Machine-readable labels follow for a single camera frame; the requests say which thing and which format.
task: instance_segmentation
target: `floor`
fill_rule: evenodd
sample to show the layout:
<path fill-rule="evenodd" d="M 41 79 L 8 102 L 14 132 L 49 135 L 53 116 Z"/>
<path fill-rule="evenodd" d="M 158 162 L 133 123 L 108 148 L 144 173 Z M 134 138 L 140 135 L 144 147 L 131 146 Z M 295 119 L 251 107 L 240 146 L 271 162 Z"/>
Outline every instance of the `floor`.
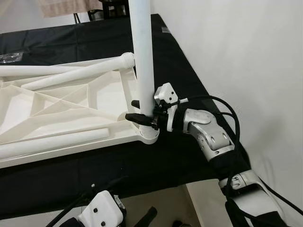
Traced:
<path fill-rule="evenodd" d="M 133 227 L 143 217 L 151 206 L 158 214 L 150 227 L 171 227 L 174 220 L 180 220 L 192 227 L 200 227 L 195 209 L 187 192 L 186 186 L 169 188 L 144 195 L 122 199 L 127 209 L 126 226 Z M 78 216 L 84 208 L 78 207 L 71 210 L 55 227 L 65 220 Z M 0 220 L 0 227 L 44 227 L 59 211 L 26 217 Z"/>

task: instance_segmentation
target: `table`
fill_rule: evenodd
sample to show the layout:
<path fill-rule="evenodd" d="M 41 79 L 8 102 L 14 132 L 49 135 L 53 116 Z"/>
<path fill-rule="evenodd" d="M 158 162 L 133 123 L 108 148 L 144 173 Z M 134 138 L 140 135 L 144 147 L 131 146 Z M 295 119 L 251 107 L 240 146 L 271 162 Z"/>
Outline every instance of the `table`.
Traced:
<path fill-rule="evenodd" d="M 155 88 L 170 82 L 180 98 L 205 95 L 206 89 L 159 15 L 152 15 Z M 24 52 L 15 65 L 54 65 L 132 52 L 129 18 L 93 21 L 0 35 L 0 54 Z M 217 112 L 213 101 L 188 107 Z M 231 139 L 234 134 L 218 117 Z M 245 150 L 241 152 L 248 161 Z M 120 197 L 214 179 L 196 140 L 161 131 L 153 145 L 131 142 L 0 169 L 0 219 L 59 210 L 92 183 L 128 176 L 114 188 Z"/>

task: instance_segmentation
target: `white vertical pipe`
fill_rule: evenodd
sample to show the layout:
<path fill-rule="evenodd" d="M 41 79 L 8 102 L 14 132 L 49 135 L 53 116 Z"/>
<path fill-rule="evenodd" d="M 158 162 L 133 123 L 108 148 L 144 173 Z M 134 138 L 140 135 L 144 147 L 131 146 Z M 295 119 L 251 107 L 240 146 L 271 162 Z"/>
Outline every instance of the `white vertical pipe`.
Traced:
<path fill-rule="evenodd" d="M 154 80 L 152 59 L 152 24 L 150 0 L 129 0 L 134 57 L 139 90 L 140 111 L 152 116 L 154 108 Z M 146 138 L 154 138 L 157 131 L 151 127 L 140 127 Z"/>

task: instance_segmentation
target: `white rod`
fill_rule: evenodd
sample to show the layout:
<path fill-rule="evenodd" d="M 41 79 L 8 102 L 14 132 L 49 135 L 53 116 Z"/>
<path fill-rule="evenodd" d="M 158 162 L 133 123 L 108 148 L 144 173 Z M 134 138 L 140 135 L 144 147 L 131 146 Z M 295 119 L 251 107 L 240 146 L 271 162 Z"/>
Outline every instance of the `white rod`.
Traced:
<path fill-rule="evenodd" d="M 24 84 L 21 87 L 28 90 L 37 90 L 43 87 L 61 84 L 76 79 L 88 78 L 98 73 L 104 73 L 118 69 L 127 69 L 133 66 L 134 66 L 134 54 L 128 52 L 108 61 L 103 61 L 94 65 L 82 67 L 81 69 L 78 70 L 73 70 L 73 71 L 49 76 L 40 80 L 36 80 Z"/>
<path fill-rule="evenodd" d="M 0 77 L 33 77 L 64 73 L 81 69 L 80 66 L 34 66 L 34 65 L 0 65 Z"/>
<path fill-rule="evenodd" d="M 63 148 L 74 144 L 106 138 L 108 136 L 109 130 L 105 128 L 2 144 L 0 145 L 0 159 Z"/>
<path fill-rule="evenodd" d="M 149 0 L 129 0 L 134 57 L 140 99 L 140 111 L 152 116 L 154 80 L 152 59 L 152 24 Z"/>

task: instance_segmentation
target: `black cover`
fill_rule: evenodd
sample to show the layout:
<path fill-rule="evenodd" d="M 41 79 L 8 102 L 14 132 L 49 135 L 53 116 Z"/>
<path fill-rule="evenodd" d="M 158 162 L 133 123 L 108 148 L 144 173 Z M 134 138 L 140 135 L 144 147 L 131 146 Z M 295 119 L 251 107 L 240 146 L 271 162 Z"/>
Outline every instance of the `black cover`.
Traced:
<path fill-rule="evenodd" d="M 180 98 L 207 94 L 174 37 L 167 29 L 162 32 L 161 17 L 152 15 L 151 23 L 155 87 L 170 82 Z M 0 35 L 0 54 L 24 52 L 14 65 L 53 65 L 132 51 L 129 18 Z M 218 111 L 213 101 L 188 106 Z M 218 120 L 233 139 L 226 121 Z M 116 188 L 121 197 L 217 178 L 193 137 L 162 130 L 153 145 L 137 141 L 0 169 L 0 219 L 62 209 L 92 183 L 104 185 L 126 175 L 127 184 Z"/>

